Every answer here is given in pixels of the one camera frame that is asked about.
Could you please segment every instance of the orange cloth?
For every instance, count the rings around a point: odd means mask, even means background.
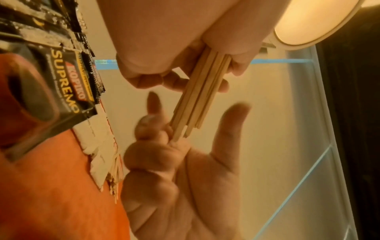
[[[114,203],[108,184],[99,191],[89,168],[89,158],[70,130],[46,140],[16,163],[1,155],[0,236],[129,240],[129,222],[120,200]]]

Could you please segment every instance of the skin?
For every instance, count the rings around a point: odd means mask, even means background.
[[[238,103],[223,115],[210,153],[186,139],[171,142],[160,100],[150,93],[148,115],[125,152],[130,170],[122,202],[139,240],[239,238],[239,145],[250,106]]]
[[[97,0],[117,51],[119,69],[136,88],[182,91],[207,44],[232,56],[241,75],[290,0]],[[223,81],[219,91],[226,92]]]

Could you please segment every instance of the coffee stirrer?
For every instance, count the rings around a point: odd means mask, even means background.
[[[201,128],[230,61],[229,55],[209,47],[204,49],[174,110],[170,122],[174,131],[173,141],[178,141],[186,125],[185,138],[194,127]]]

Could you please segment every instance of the black surface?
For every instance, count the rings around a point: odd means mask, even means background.
[[[317,44],[359,238],[380,239],[380,6]]]

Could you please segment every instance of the popsicle stick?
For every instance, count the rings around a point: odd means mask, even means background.
[[[207,95],[209,94],[209,90],[214,83],[214,79],[217,78],[217,74],[223,62],[223,58],[224,58],[224,54],[217,53],[217,56],[215,57],[213,65],[211,66],[210,71],[206,77],[203,88],[198,96],[193,112],[191,113],[190,119],[187,123],[187,129],[184,134],[185,138],[187,138],[191,134],[192,129],[195,127],[197,120],[200,117],[202,110],[204,109],[206,105]]]
[[[178,108],[175,114],[173,115],[173,118],[170,122],[170,125],[172,126],[173,130],[178,128],[179,121],[182,118],[183,112],[186,108],[187,102],[190,99],[190,96],[192,94],[193,88],[198,80],[198,77],[204,67],[204,64],[206,63],[206,60],[208,59],[208,56],[211,52],[211,49],[206,46],[205,50],[203,50],[203,53],[201,57],[199,58],[193,72],[190,75],[189,82],[186,85],[185,92],[182,94],[182,101],[178,103]]]
[[[212,63],[214,62],[216,55],[217,55],[217,52],[211,49],[210,54],[207,57],[206,63],[204,64],[202,71],[197,79],[197,82],[191,91],[190,98],[188,101],[186,101],[186,95],[185,95],[182,101],[182,105],[184,105],[184,111],[182,113],[182,116],[180,117],[180,121],[178,125],[175,125],[175,127],[173,127],[173,130],[174,130],[173,141],[178,141],[178,139],[181,137],[182,131],[189,120],[190,114],[194,108],[195,102],[197,101],[199,93],[203,87],[207,74],[209,73],[210,67]]]
[[[222,83],[223,77],[224,77],[225,73],[227,72],[227,69],[228,69],[228,66],[230,65],[230,62],[231,62],[231,56],[226,55],[223,59],[222,68],[220,69],[220,71],[218,73],[217,79],[214,81],[214,86],[212,86],[212,88],[211,88],[212,92],[210,94],[210,97],[209,97],[209,99],[208,99],[208,101],[207,101],[207,103],[203,109],[201,117],[198,119],[198,122],[196,124],[198,129],[200,129],[202,127],[203,121],[205,120],[207,112],[210,109],[211,103],[213,102],[215,95],[219,90],[220,84]]]

